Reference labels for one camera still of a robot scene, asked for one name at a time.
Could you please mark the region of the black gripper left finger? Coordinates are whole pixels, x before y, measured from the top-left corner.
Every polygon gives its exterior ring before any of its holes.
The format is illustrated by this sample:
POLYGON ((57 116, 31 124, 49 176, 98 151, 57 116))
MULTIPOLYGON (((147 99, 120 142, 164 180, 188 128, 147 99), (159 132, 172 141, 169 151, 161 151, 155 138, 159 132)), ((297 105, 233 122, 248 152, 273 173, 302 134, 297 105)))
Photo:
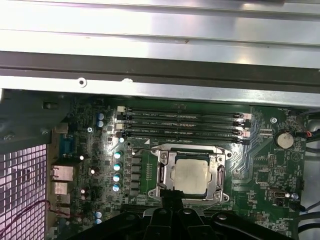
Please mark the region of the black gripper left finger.
POLYGON ((140 217, 123 212, 87 230, 69 237, 70 240, 169 240, 171 238, 175 190, 160 191, 161 207, 150 216, 140 217))

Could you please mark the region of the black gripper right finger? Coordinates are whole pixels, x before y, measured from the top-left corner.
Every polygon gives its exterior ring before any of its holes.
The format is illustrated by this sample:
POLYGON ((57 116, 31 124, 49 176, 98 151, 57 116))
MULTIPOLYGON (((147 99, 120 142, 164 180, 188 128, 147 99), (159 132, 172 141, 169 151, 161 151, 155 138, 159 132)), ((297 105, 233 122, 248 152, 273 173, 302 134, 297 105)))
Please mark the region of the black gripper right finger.
POLYGON ((238 215, 217 212, 204 219, 192 208, 185 208, 180 190, 172 191, 173 209, 187 234, 188 240, 285 240, 283 234, 252 223, 238 215))

